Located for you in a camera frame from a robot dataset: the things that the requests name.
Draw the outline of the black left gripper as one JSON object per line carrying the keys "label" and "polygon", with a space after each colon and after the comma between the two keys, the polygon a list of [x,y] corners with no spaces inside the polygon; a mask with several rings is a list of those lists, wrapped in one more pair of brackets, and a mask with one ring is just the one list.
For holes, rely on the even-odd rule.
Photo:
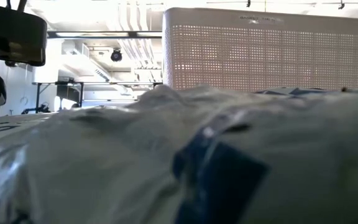
{"label": "black left gripper", "polygon": [[[0,60],[41,67],[46,61],[47,23],[38,16],[0,6]],[[6,103],[0,77],[0,107]]]}

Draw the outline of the grey patterned pouch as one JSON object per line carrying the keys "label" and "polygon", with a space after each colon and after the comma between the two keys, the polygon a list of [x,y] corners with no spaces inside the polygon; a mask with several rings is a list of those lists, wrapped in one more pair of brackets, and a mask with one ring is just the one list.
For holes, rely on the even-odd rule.
{"label": "grey patterned pouch", "polygon": [[358,224],[358,89],[2,117],[0,224]]}

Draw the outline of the white perforated plastic basket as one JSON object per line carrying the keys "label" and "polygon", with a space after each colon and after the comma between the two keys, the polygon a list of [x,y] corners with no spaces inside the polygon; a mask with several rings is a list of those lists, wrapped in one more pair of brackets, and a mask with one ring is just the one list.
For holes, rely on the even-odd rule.
{"label": "white perforated plastic basket", "polygon": [[173,7],[162,49],[163,82],[177,90],[358,88],[358,18]]}

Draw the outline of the black-legged background table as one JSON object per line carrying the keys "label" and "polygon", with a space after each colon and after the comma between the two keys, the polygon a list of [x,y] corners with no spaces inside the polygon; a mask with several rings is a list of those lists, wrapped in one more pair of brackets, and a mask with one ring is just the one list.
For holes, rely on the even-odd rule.
{"label": "black-legged background table", "polygon": [[33,85],[37,86],[36,92],[36,101],[35,101],[35,113],[40,112],[40,94],[42,91],[46,90],[47,87],[41,89],[42,85],[55,85],[55,86],[75,86],[80,85],[80,105],[83,102],[83,94],[85,91],[85,85],[119,85],[119,86],[153,86],[155,88],[157,85],[162,85],[162,82],[63,82],[63,81],[56,81],[56,82],[33,82]]}

